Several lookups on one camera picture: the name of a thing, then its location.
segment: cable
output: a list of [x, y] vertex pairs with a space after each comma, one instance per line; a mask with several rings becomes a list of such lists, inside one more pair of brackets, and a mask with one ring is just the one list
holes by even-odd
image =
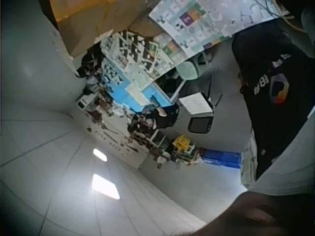
[[284, 20], [284, 22], [286, 22], [286, 23], [287, 23], [289, 26], [291, 26], [293, 29], [295, 29], [295, 30], [297, 30], [297, 31], [299, 31], [299, 32], [301, 32], [301, 33], [306, 33], [305, 30], [303, 30], [303, 29], [301, 29], [301, 28], [299, 28], [299, 27], [297, 27], [297, 26], [291, 24], [291, 23], [282, 15], [281, 10], [280, 10], [279, 5], [277, 4], [276, 0], [271, 0], [271, 1], [272, 1], [273, 4], [275, 5], [275, 7], [276, 7], [278, 13], [280, 14], [280, 17]]

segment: fabric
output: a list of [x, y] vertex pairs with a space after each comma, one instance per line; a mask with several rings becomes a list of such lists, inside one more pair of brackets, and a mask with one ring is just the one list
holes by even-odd
[[249, 191], [270, 196], [314, 194], [315, 114]]
[[277, 26], [264, 23], [234, 38], [234, 56], [257, 143], [258, 179], [307, 121], [315, 105], [315, 61]]

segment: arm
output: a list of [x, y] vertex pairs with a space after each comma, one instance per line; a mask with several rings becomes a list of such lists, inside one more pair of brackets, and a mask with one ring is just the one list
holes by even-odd
[[312, 235], [312, 209], [311, 194], [271, 197], [246, 192], [223, 214], [191, 236]]
[[154, 96], [151, 97], [150, 101], [155, 106], [161, 117], [167, 116], [166, 111], [161, 107], [161, 105], [158, 103], [157, 99]]

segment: white sleeve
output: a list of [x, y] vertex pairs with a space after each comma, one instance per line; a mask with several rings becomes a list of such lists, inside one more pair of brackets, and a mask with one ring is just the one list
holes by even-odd
[[270, 196], [314, 194], [315, 114], [275, 163], [249, 187]]

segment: blue surface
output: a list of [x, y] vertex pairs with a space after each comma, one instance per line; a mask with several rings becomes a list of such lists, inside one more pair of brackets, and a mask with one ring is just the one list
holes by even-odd
[[[118, 75], [124, 80], [124, 82], [122, 82], [119, 86], [113, 82], [108, 83], [108, 85], [113, 90], [113, 93], [110, 93], [111, 96], [115, 99], [117, 103], [119, 104], [125, 103], [128, 106], [130, 106], [130, 108], [133, 109], [135, 112], [141, 112], [144, 106], [141, 106], [126, 91], [126, 87], [131, 83], [130, 80], [110, 59], [106, 58], [106, 61], [117, 71]], [[169, 99], [165, 97], [158, 89], [156, 89], [153, 84], [150, 84], [142, 92], [149, 100], [152, 96], [154, 96], [162, 107], [168, 107], [172, 105]]]
[[207, 164], [241, 168], [242, 155], [240, 153], [206, 150], [201, 157]]

